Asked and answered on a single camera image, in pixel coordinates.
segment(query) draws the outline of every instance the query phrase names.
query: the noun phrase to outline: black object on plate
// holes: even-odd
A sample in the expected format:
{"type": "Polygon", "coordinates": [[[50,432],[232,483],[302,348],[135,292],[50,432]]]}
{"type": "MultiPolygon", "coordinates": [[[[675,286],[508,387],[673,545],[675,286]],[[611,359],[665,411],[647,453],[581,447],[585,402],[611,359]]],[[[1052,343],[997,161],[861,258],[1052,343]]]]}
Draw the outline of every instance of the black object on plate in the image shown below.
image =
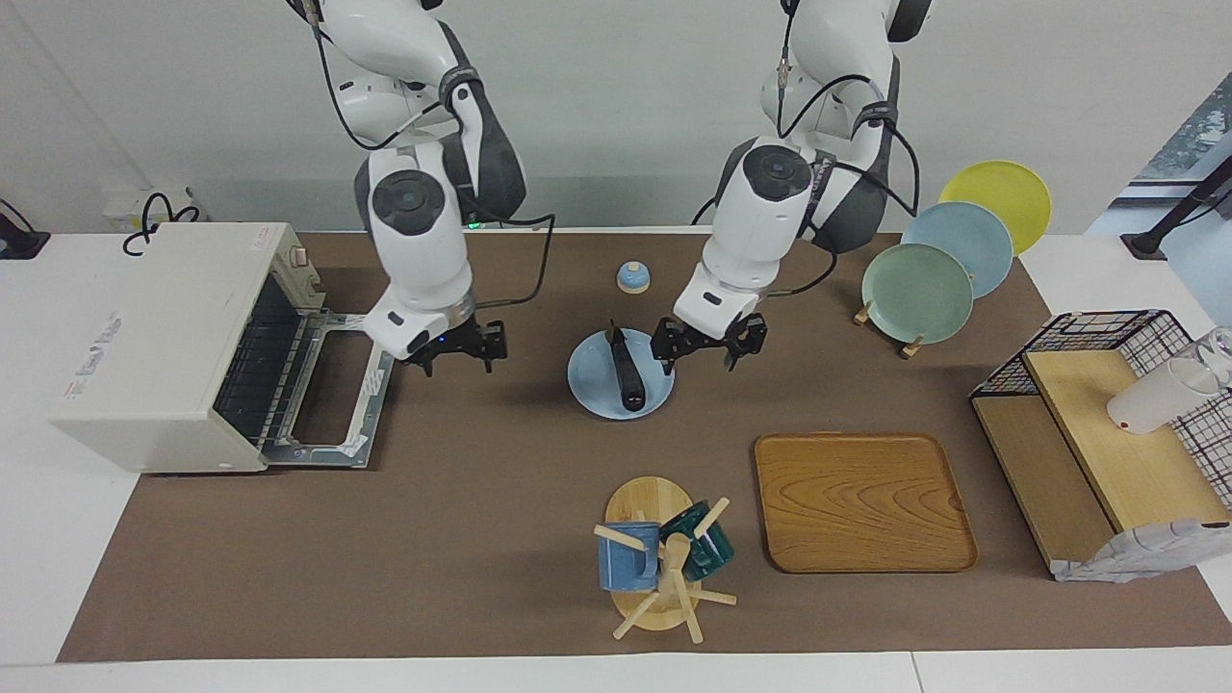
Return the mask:
{"type": "Polygon", "coordinates": [[[625,343],[625,330],[616,327],[616,321],[611,321],[612,328],[607,330],[607,343],[612,348],[612,363],[616,364],[616,382],[620,383],[620,401],[630,412],[641,412],[646,406],[646,383],[642,382],[642,374],[637,372],[637,364],[628,353],[628,344],[625,343]]]}

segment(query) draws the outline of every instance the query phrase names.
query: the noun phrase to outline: blue plate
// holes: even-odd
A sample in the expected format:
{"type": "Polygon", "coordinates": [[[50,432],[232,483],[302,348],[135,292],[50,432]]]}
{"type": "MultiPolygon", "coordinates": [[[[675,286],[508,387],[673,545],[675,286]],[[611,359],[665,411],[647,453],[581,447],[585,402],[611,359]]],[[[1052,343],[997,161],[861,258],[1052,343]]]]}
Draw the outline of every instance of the blue plate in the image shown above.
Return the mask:
{"type": "Polygon", "coordinates": [[[923,243],[954,255],[971,276],[976,298],[1000,286],[1014,263],[1014,240],[1005,224],[972,202],[929,207],[903,232],[903,243],[923,243]]]}
{"type": "Polygon", "coordinates": [[[668,401],[676,374],[663,375],[663,365],[650,354],[650,335],[636,329],[625,329],[625,344],[633,356],[637,372],[646,386],[646,406],[639,412],[625,408],[616,380],[616,364],[607,344],[607,333],[596,332],[582,340],[569,356],[569,390],[583,407],[606,419],[628,420],[642,418],[668,401]]]}

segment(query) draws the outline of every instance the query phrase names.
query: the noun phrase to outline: wooden shelf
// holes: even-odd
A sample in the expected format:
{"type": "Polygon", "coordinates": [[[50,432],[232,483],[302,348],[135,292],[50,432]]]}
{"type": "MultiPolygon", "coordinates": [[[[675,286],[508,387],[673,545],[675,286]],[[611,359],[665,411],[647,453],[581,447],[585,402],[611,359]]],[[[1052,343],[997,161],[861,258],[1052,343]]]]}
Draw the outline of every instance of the wooden shelf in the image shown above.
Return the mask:
{"type": "Polygon", "coordinates": [[[1116,533],[1044,400],[973,404],[1045,562],[1092,559],[1116,533]]]}
{"type": "Polygon", "coordinates": [[[1108,401],[1137,380],[1119,353],[1037,351],[1025,360],[1116,531],[1188,518],[1228,520],[1172,428],[1135,435],[1109,419],[1108,401]]]}

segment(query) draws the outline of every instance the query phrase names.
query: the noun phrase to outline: white cloth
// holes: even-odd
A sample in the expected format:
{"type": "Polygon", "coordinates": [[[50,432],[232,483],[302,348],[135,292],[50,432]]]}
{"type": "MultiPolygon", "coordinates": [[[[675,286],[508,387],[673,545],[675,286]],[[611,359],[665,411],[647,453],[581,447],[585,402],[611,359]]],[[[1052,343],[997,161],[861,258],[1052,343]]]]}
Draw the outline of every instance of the white cloth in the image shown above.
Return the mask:
{"type": "Polygon", "coordinates": [[[1093,559],[1052,561],[1058,582],[1130,582],[1232,552],[1232,528],[1196,519],[1148,524],[1114,536],[1093,559]]]}

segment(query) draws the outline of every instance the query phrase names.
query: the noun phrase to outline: brown table mat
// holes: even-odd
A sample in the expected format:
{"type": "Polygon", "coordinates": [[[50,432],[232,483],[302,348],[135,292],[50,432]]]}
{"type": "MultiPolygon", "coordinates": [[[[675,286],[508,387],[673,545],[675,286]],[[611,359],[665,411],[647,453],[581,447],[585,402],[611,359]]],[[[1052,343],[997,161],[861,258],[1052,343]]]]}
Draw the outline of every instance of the brown table mat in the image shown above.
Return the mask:
{"type": "MultiPolygon", "coordinates": [[[[464,356],[436,376],[400,369],[373,467],[259,476],[147,476],[137,485],[60,661],[227,657],[825,652],[1232,644],[1196,570],[1130,584],[1052,582],[968,392],[1047,318],[1015,264],[971,324],[903,361],[850,318],[860,277],[897,240],[843,256],[816,290],[765,303],[765,350],[727,374],[718,353],[679,365],[671,398],[639,422],[591,417],[569,395],[573,346],[609,318],[667,314],[703,237],[562,236],[542,296],[490,311],[510,359],[464,356]],[[626,296],[618,265],[648,263],[626,296]],[[764,555],[752,446],[769,433],[926,432],[945,446],[981,561],[956,575],[786,575],[764,555]],[[700,647],[683,629],[634,631],[599,589],[595,539],[609,494],[662,475],[694,498],[728,496],[736,560],[707,587],[700,647]]],[[[384,276],[363,236],[306,239],[329,305],[366,311],[384,276]]],[[[471,239],[480,300],[530,290],[540,239],[471,239]]],[[[782,285],[827,258],[800,245],[782,285]]]]}

